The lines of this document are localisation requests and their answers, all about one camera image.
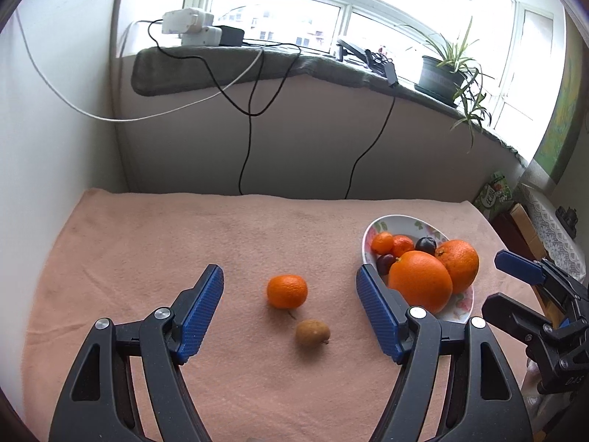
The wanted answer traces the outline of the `large rough orange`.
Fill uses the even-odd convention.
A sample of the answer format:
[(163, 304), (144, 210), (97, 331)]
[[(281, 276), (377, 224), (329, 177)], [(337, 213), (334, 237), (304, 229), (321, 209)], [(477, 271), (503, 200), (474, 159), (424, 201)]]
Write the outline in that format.
[(464, 292), (474, 283), (479, 270), (479, 256), (469, 242), (461, 239), (442, 242), (434, 255), (450, 275), (453, 294)]

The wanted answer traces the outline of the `large smooth orange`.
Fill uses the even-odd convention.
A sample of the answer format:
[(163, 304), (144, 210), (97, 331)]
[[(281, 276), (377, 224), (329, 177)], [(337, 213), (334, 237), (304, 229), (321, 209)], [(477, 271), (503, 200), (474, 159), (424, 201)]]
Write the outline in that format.
[(426, 252), (406, 252), (391, 266), (387, 285), (411, 306), (439, 313), (452, 295), (452, 280), (445, 266)]

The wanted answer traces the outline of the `dark plum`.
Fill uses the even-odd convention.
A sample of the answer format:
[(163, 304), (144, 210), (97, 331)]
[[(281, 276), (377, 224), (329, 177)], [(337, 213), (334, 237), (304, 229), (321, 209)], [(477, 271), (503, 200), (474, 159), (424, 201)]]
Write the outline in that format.
[(424, 236), (423, 238), (420, 238), (416, 241), (414, 244), (414, 249), (434, 256), (437, 249), (437, 242), (431, 236)]
[(397, 261), (397, 258), (391, 253), (381, 255), (376, 259), (376, 269), (380, 276), (388, 276), (390, 268), (393, 263)]

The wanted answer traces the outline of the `small mandarin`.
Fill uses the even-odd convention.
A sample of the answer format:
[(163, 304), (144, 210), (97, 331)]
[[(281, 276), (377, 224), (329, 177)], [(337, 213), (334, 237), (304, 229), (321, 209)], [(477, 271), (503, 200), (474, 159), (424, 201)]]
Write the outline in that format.
[(414, 242), (407, 235), (393, 235), (391, 254), (397, 259), (414, 250)]
[(376, 255), (383, 256), (392, 253), (394, 248), (394, 235), (390, 232), (379, 232), (370, 243), (370, 249)]

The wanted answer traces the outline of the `small top mandarin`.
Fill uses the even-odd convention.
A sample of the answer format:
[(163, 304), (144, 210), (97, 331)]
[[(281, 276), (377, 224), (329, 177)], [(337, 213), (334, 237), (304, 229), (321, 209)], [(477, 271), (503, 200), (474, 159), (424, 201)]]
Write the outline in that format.
[(392, 253), (394, 248), (394, 235), (390, 232), (379, 232), (370, 243), (370, 249), (376, 255), (383, 256)]

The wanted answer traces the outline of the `brown longan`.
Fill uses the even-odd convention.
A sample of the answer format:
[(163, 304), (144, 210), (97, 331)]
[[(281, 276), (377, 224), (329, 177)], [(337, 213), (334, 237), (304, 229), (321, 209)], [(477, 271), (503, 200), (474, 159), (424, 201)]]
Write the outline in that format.
[(328, 344), (331, 339), (331, 330), (328, 324), (320, 320), (306, 319), (296, 325), (294, 338), (301, 347), (317, 347)]

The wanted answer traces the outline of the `mandarin with stem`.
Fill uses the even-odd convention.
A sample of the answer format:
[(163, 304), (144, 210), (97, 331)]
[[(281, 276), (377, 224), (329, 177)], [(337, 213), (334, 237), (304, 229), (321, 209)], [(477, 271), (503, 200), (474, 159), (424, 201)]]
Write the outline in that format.
[(281, 274), (272, 277), (267, 285), (269, 304), (277, 309), (297, 309), (308, 295), (306, 281), (295, 274)]

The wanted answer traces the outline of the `lace cloth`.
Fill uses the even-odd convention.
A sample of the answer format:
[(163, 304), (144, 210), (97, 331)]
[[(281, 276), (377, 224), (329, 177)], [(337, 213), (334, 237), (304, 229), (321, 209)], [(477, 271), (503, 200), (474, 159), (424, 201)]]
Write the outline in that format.
[(522, 204), (526, 207), (532, 225), (534, 225), (548, 256), (560, 269), (564, 269), (576, 280), (586, 284), (585, 253), (561, 225), (556, 215), (556, 208), (551, 201), (539, 190), (529, 185), (521, 185), (519, 193)]

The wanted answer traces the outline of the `floral white plate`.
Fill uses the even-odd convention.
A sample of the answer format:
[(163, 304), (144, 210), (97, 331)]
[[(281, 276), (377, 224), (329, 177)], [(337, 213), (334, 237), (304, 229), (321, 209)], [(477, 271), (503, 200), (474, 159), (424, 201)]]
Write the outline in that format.
[[(361, 243), (363, 264), (377, 267), (377, 260), (380, 256), (373, 251), (371, 244), (381, 232), (405, 235), (413, 242), (417, 242), (420, 238), (432, 238), (437, 245), (449, 240), (449, 237), (442, 231), (420, 218), (406, 214), (386, 214), (372, 221), (363, 233)], [(443, 320), (464, 323), (472, 314), (473, 306), (474, 288), (470, 286), (461, 293), (453, 294), (446, 306), (436, 316)]]

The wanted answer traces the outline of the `pink towel table cover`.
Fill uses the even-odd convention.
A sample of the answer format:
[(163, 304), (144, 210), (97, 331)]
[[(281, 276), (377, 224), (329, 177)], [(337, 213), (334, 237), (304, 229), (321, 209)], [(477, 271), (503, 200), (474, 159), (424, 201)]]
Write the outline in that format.
[[(216, 441), (366, 441), (398, 374), (355, 291), (366, 227), (407, 214), (474, 246), (475, 299), (503, 292), (531, 307), (532, 289), (493, 264), (502, 242), (464, 201), (291, 201), (279, 197), (110, 194), (88, 190), (41, 274), (22, 362), (25, 420), (40, 439), (92, 324), (141, 320), (192, 287), (211, 263), (225, 290), (183, 376)], [(297, 309), (269, 304), (272, 277), (308, 288)], [(306, 319), (331, 339), (296, 343)]]

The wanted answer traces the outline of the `potted spider plant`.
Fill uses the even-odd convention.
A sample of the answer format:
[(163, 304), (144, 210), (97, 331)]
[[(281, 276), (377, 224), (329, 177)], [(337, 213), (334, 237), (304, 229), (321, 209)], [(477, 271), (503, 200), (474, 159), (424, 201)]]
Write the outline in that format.
[(473, 19), (470, 19), (465, 32), (450, 42), (441, 33), (427, 34), (405, 24), (424, 39), (424, 43), (435, 53), (422, 56), (422, 67), (414, 89), (446, 106), (461, 110), (461, 116), (451, 126), (451, 131), (466, 125), (470, 136), (470, 146), (474, 145), (475, 133), (483, 131), (483, 124), (492, 122), (491, 112), (484, 106), (487, 93), (484, 79), (488, 78), (481, 65), (466, 55), (467, 49), (475, 43), (470, 39)]

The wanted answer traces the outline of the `black device on sill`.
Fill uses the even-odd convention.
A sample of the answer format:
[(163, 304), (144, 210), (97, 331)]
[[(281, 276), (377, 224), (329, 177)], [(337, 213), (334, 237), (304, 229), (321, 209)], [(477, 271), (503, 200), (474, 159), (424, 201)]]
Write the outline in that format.
[(380, 52), (373, 52), (369, 49), (362, 49), (343, 39), (338, 39), (336, 46), (338, 47), (339, 62), (344, 62), (347, 57), (355, 58), (355, 60), (362, 62), (373, 73), (387, 80), (388, 86), (395, 87), (398, 85), (394, 64), (387, 55)]

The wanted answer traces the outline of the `green windowsill cloth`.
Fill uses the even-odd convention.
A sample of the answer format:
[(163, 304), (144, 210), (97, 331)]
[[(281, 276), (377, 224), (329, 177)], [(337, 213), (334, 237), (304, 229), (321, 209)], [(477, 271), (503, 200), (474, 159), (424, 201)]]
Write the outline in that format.
[(460, 122), (459, 112), (400, 84), (334, 59), (267, 48), (175, 47), (144, 49), (124, 58), (133, 91), (145, 98), (176, 101), (220, 86), (261, 83), (253, 109), (261, 118), (322, 141), (366, 142), (376, 125), (397, 105), (397, 142), (425, 137), (443, 151), (473, 150), (494, 168), (525, 169), (525, 160), (477, 125)]

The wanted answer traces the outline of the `white power adapter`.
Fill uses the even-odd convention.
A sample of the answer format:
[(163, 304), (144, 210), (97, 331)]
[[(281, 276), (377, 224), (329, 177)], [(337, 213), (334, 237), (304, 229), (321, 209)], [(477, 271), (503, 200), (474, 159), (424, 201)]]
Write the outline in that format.
[(169, 11), (162, 20), (163, 34), (177, 34), (183, 46), (219, 46), (222, 30), (213, 26), (214, 14), (201, 8)]

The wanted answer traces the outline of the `black power brick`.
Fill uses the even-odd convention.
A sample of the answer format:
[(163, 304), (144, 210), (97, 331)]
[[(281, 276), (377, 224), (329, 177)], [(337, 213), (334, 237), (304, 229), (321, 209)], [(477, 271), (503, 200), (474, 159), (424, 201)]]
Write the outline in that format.
[(221, 30), (221, 39), (219, 45), (222, 47), (241, 47), (244, 45), (244, 30), (241, 28), (218, 25), (216, 28)]

